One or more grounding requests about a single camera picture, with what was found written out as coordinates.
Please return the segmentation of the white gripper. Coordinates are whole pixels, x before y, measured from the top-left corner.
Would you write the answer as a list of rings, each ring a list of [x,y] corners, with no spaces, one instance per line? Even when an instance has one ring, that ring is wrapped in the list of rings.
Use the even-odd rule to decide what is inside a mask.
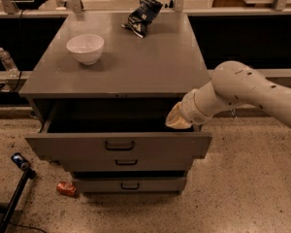
[[[213,91],[207,88],[193,89],[177,102],[166,117],[165,124],[173,129],[188,129],[204,124],[212,118]]]

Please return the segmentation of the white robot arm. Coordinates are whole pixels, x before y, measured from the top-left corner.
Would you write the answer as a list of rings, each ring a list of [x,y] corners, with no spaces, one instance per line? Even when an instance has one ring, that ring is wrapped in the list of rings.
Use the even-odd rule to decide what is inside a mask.
[[[174,105],[166,125],[174,129],[202,125],[242,104],[252,105],[291,128],[291,88],[268,81],[239,61],[219,64],[208,83],[192,89]]]

